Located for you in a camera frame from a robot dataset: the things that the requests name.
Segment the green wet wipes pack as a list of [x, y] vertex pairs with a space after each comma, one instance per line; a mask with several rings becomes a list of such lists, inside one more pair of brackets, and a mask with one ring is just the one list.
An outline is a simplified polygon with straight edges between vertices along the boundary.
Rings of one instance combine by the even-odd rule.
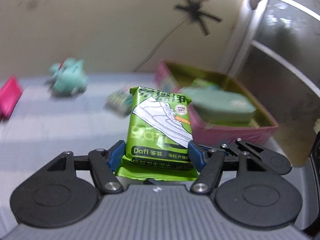
[[187, 148], [193, 140], [184, 94], [130, 89], [132, 109], [126, 150], [116, 175], [134, 180], [194, 181], [198, 172]]

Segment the patterned tissue pack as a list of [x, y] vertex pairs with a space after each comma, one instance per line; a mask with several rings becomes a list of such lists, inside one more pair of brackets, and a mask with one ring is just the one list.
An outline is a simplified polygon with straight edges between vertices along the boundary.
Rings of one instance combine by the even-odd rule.
[[127, 116], [131, 113], [133, 96], [130, 87], [123, 87], [111, 93], [106, 100], [105, 107], [119, 115]]

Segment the mint green pencil pouch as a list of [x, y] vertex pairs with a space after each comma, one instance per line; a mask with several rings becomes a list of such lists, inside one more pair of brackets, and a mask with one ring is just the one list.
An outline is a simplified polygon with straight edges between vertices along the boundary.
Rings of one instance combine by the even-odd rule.
[[257, 108], [245, 96], [221, 89], [183, 87], [181, 93], [191, 99], [195, 112], [210, 124], [247, 126]]

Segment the teal plush toy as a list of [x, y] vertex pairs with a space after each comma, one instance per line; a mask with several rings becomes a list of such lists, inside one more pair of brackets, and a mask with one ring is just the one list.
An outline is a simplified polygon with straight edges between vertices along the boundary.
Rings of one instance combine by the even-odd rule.
[[88, 77], [84, 71], [84, 60], [68, 57], [62, 63], [52, 64], [49, 71], [52, 74], [50, 88], [53, 96], [75, 96], [87, 89]]

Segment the magenta wallet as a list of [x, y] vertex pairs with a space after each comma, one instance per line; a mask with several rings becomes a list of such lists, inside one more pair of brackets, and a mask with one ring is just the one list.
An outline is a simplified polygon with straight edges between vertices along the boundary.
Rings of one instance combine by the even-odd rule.
[[23, 93], [22, 86], [15, 76], [10, 77], [0, 90], [1, 119], [8, 119]]

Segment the striped blue white bedsheet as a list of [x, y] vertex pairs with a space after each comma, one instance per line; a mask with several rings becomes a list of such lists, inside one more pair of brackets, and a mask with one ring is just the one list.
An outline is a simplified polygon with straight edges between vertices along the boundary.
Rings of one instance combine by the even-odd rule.
[[63, 151], [82, 155], [126, 139], [129, 117], [105, 109], [108, 94], [127, 85], [153, 87], [150, 75], [99, 75], [84, 94], [55, 98], [43, 78], [22, 85], [12, 116], [1, 124], [2, 239], [305, 239], [294, 227], [255, 231], [229, 223], [208, 198], [181, 185], [131, 185], [65, 228], [18, 225], [9, 207], [14, 189]]

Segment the pink macaron biscuit tin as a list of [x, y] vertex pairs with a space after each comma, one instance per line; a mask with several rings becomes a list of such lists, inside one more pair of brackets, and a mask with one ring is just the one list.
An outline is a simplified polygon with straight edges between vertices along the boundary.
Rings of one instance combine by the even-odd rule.
[[233, 142], [242, 138], [256, 144], [264, 144], [279, 127], [279, 124], [257, 98], [238, 80], [220, 72], [212, 72], [185, 64], [161, 60], [157, 64], [155, 83], [166, 92], [179, 93], [191, 85], [196, 78], [217, 84], [223, 90], [245, 96], [256, 108], [255, 115], [246, 126], [225, 126], [210, 124], [197, 113], [193, 104], [188, 106], [193, 138], [205, 145]]

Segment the frosted glass window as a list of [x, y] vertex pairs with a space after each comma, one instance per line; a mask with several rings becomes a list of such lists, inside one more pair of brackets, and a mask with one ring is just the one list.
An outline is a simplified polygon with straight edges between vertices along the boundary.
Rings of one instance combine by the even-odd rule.
[[319, 0], [242, 0], [218, 69], [272, 114], [269, 144], [302, 166], [319, 130]]

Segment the black tape cross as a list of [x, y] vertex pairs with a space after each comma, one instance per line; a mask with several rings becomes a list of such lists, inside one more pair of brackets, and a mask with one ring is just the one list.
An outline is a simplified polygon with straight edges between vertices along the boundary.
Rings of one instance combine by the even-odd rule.
[[179, 10], [188, 13], [190, 19], [192, 22], [197, 23], [200, 26], [200, 29], [204, 36], [208, 36], [210, 34], [209, 29], [202, 19], [203, 17], [206, 17], [210, 20], [213, 20], [217, 23], [222, 22], [222, 18], [215, 16], [213, 14], [210, 14], [208, 12], [202, 11], [202, 2], [199, 0], [184, 0], [185, 5], [182, 4], [176, 4], [174, 6], [174, 10]]

